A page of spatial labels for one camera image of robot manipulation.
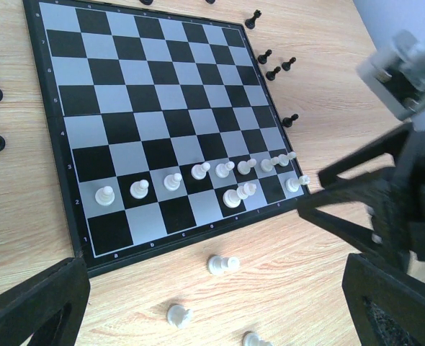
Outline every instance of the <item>black square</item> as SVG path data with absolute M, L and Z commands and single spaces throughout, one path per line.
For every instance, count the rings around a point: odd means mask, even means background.
M 114 36 L 113 42 L 120 60 L 146 60 L 139 37 Z
M 213 184 L 209 173 L 206 174 L 206 177 L 201 180 L 196 180 L 192 176 L 192 167 L 195 164 L 187 164 L 185 166 L 180 166 L 181 174 L 184 179 L 185 188 L 189 195 L 193 193 L 199 193 L 203 191 L 208 191 L 213 189 Z
M 179 84 L 174 65 L 163 61 L 149 61 L 148 67 L 155 84 Z
M 134 245 L 124 211 L 89 218 L 88 224 L 96 254 L 106 254 Z
M 251 180 L 257 179 L 257 173 L 254 168 L 251 168 L 251 171 L 246 175 L 242 175 L 242 173 L 238 171 L 238 164 L 240 163 L 240 161 L 248 161 L 249 159 L 251 159 L 251 156 L 249 155 L 241 155 L 241 156 L 235 156 L 230 158 L 230 161 L 232 161 L 235 164 L 233 173 L 235 173 L 235 178 L 237 183 L 249 182 Z
M 238 70 L 243 85 L 261 85 L 257 79 L 254 67 L 237 66 L 236 69 Z
M 139 182 L 142 179 L 148 181 L 148 194 L 144 198 L 137 199 L 131 195 L 130 188 L 134 182 Z M 142 205 L 147 205 L 158 201 L 156 199 L 156 193 L 155 189 L 153 188 L 150 172 L 122 175 L 118 177 L 118 185 L 120 186 L 121 197 L 123 199 L 125 209 L 140 207 Z
M 244 47 L 243 39 L 238 30 L 223 28 L 222 31 L 224 32 L 225 40 L 228 45 L 232 47 Z
M 195 227 L 195 217 L 187 196 L 159 203 L 161 215 L 168 234 Z
M 189 42 L 208 43 L 205 30 L 202 25 L 192 23 L 182 23 L 185 35 Z
M 74 149 L 73 158 L 80 182 L 116 176 L 109 146 Z
M 212 112 L 220 132 L 240 130 L 233 108 L 213 108 Z
M 219 201 L 220 211 L 222 212 L 222 216 L 224 218 L 227 218 L 229 216 L 232 216 L 238 213 L 243 213 L 246 211 L 246 207 L 243 202 L 241 202 L 240 205 L 236 208 L 229 208 L 224 203 L 224 199 L 223 199 L 224 193 L 227 190 L 236 190 L 236 189 L 238 189 L 238 185 L 230 185 L 230 186 L 221 187 L 220 189 L 215 189 L 215 195 Z
M 188 42 L 166 41 L 172 61 L 194 63 L 192 50 Z
M 198 63 L 197 67 L 204 85 L 224 84 L 217 65 L 211 63 Z
M 260 130 L 245 130 L 241 131 L 241 133 L 250 154 L 268 151 Z
M 126 88 L 134 112 L 161 110 L 154 85 L 127 85 Z
M 133 113 L 103 114 L 102 120 L 109 144 L 140 141 Z
M 88 59 L 94 85 L 124 85 L 118 60 Z
M 201 151 L 205 161 L 223 159 L 227 157 L 227 151 L 225 150 L 220 133 L 199 135 L 197 137 L 200 142 Z
M 234 65 L 230 49 L 226 45 L 211 45 L 212 54 L 216 63 L 221 65 Z
M 232 107 L 250 106 L 248 95 L 246 95 L 246 91 L 241 85 L 226 85 L 225 90 L 227 90 Z
M 189 110 L 210 108 L 210 102 L 203 85 L 181 85 L 181 88 Z
M 96 90 L 92 85 L 60 86 L 59 92 L 65 116 L 100 113 Z
M 79 32 L 48 30 L 49 46 L 52 56 L 85 58 L 83 38 Z
M 171 137 L 195 136 L 188 110 L 165 110 L 163 114 Z
M 81 32 L 91 34 L 111 35 L 107 14 L 101 11 L 90 11 L 88 9 L 76 9 L 78 23 Z
M 139 36 L 144 38 L 158 38 L 164 40 L 163 30 L 158 19 L 134 17 Z
M 284 200 L 286 198 L 285 191 L 279 182 L 277 175 L 259 179 L 261 183 L 262 192 L 264 193 L 265 200 L 268 204 Z
M 253 107 L 253 111 L 260 128 L 274 128 L 277 126 L 270 107 Z
M 150 170 L 178 166 L 171 139 L 145 141 L 142 146 Z

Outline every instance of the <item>chessboard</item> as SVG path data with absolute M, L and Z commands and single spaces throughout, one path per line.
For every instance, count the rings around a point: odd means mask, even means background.
M 292 149 L 243 25 L 74 0 L 24 8 L 71 241 L 90 276 L 288 212 L 308 193 L 285 187 L 302 175 L 296 160 L 259 165 Z M 258 164 L 240 174 L 249 159 Z M 196 180 L 203 162 L 212 168 Z M 183 180 L 169 191 L 174 173 Z M 225 191 L 247 182 L 256 193 L 227 207 Z M 103 206 L 106 186 L 115 200 Z

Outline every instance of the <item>chessboard border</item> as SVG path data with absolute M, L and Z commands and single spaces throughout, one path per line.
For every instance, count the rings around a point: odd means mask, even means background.
M 141 248 L 145 245 L 146 249 L 139 251 L 137 253 L 128 253 L 124 254 L 121 258 L 115 258 L 111 260 L 108 258 L 110 255 L 105 255 L 102 257 L 94 257 L 93 251 L 91 248 L 91 242 L 83 242 L 82 239 L 86 239 L 89 235 L 89 228 L 86 222 L 86 216 L 84 215 L 84 210 L 81 205 L 81 196 L 79 194 L 78 180 L 75 174 L 75 167 L 73 165 L 73 158 L 71 156 L 71 149 L 68 144 L 68 138 L 66 136 L 66 127 L 64 116 L 62 113 L 61 103 L 58 96 L 58 88 L 55 82 L 54 74 L 51 73 L 52 70 L 48 66 L 52 66 L 52 61 L 50 59 L 49 47 L 46 44 L 47 40 L 45 37 L 45 28 L 43 26 L 43 19 L 40 16 L 40 2 L 50 3 L 50 4 L 63 4 L 66 6 L 81 7 L 83 9 L 94 9 L 110 12 L 111 10 L 135 15 L 134 12 L 150 13 L 153 17 L 158 18 L 168 18 L 173 20 L 183 20 L 185 18 L 190 19 L 190 22 L 196 24 L 206 24 L 210 25 L 215 23 L 215 25 L 220 27 L 229 27 L 232 29 L 240 30 L 242 37 L 245 40 L 246 49 L 251 57 L 253 62 L 253 67 L 255 72 L 259 76 L 261 86 L 264 88 L 266 93 L 267 100 L 269 101 L 269 107 L 275 111 L 275 114 L 272 114 L 275 117 L 275 123 L 279 128 L 280 134 L 286 141 L 287 150 L 291 151 L 292 146 L 290 140 L 283 129 L 280 118 L 275 107 L 272 96 L 269 92 L 265 78 L 257 64 L 256 57 L 251 47 L 248 35 L 242 24 L 232 23 L 232 22 L 221 22 L 214 19 L 208 19 L 203 17 L 193 17 L 183 14 L 172 14 L 168 12 L 155 11 L 152 9 L 137 8 L 134 6 L 122 6 L 116 4 L 109 4 L 106 2 L 90 2 L 82 0 L 23 0 L 24 3 L 24 12 L 27 20 L 28 31 L 30 34 L 30 40 L 32 43 L 32 50 L 34 54 L 35 65 L 37 69 L 37 75 L 40 82 L 40 89 L 42 92 L 42 100 L 45 108 L 45 114 L 48 124 L 48 130 L 51 138 L 51 145 L 53 147 L 53 154 L 55 157 L 55 165 L 58 173 L 58 179 L 61 186 L 61 193 L 63 199 L 63 207 L 65 209 L 67 224 L 69 228 L 69 235 L 71 237 L 71 243 L 73 246 L 74 254 L 76 257 L 83 257 L 88 266 L 88 275 L 89 277 L 94 277 L 97 275 L 104 274 L 106 272 L 125 267 L 127 265 L 134 264 L 149 258 L 159 256 L 160 254 L 165 254 L 175 249 L 180 249 L 182 247 L 188 246 L 190 244 L 203 241 L 214 236 L 218 236 L 229 231 L 240 229 L 244 226 L 266 220 L 273 216 L 277 216 L 291 210 L 295 209 L 295 204 L 297 198 L 292 198 L 289 200 L 281 200 L 278 203 L 273 203 L 266 205 L 259 210 L 250 210 L 242 214 L 237 214 L 236 216 L 231 216 L 223 218 L 219 221 L 214 222 L 217 225 L 214 229 L 210 228 L 210 225 L 197 226 L 193 229 L 186 230 L 189 232 L 189 236 L 186 236 L 183 231 L 177 232 L 175 234 L 169 234 L 163 239 L 170 239 L 167 244 L 162 244 L 157 247 L 150 247 L 150 244 L 141 244 L 134 247 L 131 247 L 126 250 L 118 250 L 121 254 L 123 252 L 130 252 L 134 248 Z M 296 160 L 294 168 L 298 176 L 302 175 L 302 169 L 299 166 L 299 163 Z M 302 186 L 304 195 L 309 194 L 309 190 L 306 186 Z M 73 204 L 74 196 L 78 196 L 78 200 L 75 200 Z M 240 217 L 240 215 L 247 215 L 247 218 L 231 222 L 232 218 Z

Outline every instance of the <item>white chess piece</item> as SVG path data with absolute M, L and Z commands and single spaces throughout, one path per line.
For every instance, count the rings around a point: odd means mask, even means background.
M 138 200 L 144 198 L 148 194 L 149 183 L 147 180 L 142 179 L 139 182 L 135 182 L 131 185 L 129 192 L 134 198 Z
M 208 164 L 207 162 L 205 162 L 204 164 L 195 164 L 192 167 L 192 176 L 196 179 L 196 180 L 201 180 L 206 178 L 206 173 L 207 171 L 209 171 L 211 168 L 211 165 Z
M 273 169 L 273 166 L 279 164 L 279 159 L 277 157 L 272 157 L 270 160 L 263 159 L 261 161 L 261 168 L 264 172 L 271 172 Z
M 248 161 L 240 161 L 238 163 L 238 171 L 242 175 L 247 175 L 249 172 L 251 172 L 251 168 L 255 167 L 257 165 L 256 159 L 250 159 Z
M 100 205 L 111 205 L 115 200 L 115 193 L 111 186 L 101 187 L 97 190 L 95 198 Z
M 245 185 L 239 186 L 236 190 L 227 190 L 224 193 L 224 204 L 229 208 L 236 208 L 240 205 L 241 200 L 245 200 L 248 196 L 256 193 L 257 185 L 247 182 Z
M 207 269 L 213 275 L 222 275 L 230 270 L 237 270 L 240 267 L 240 260 L 237 257 L 212 256 L 207 261 Z
M 226 164 L 218 164 L 215 168 L 215 173 L 219 178 L 226 178 L 232 169 L 235 168 L 235 164 L 232 161 Z
M 170 174 L 164 178 L 164 187 L 169 191 L 176 191 L 181 186 L 182 176 L 180 173 Z
M 301 175 L 299 179 L 289 178 L 286 181 L 285 185 L 288 191 L 296 192 L 299 190 L 299 186 L 308 185 L 309 182 L 310 182 L 310 177 L 308 175 Z
M 243 346 L 273 346 L 273 344 L 262 340 L 258 334 L 250 332 L 244 336 Z
M 186 310 L 179 304 L 171 306 L 168 310 L 168 314 L 166 315 L 169 324 L 180 329 L 185 328 L 192 320 L 192 317 L 193 311 L 190 309 Z

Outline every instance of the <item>wooden table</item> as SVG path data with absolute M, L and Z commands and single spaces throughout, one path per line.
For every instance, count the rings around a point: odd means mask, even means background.
M 142 6 L 136 0 L 112 0 Z M 155 0 L 152 9 L 242 22 L 263 71 L 297 57 L 269 83 L 303 171 L 316 172 L 398 122 L 355 73 L 374 47 L 351 0 Z M 73 255 L 21 0 L 0 0 L 0 293 Z M 354 221 L 364 209 L 335 208 Z M 357 345 L 341 279 L 354 250 L 287 213 L 91 279 L 77 345 L 240 345 L 258 332 L 274 345 Z M 211 254 L 242 268 L 214 277 Z M 166 323 L 171 303 L 194 309 L 186 329 Z

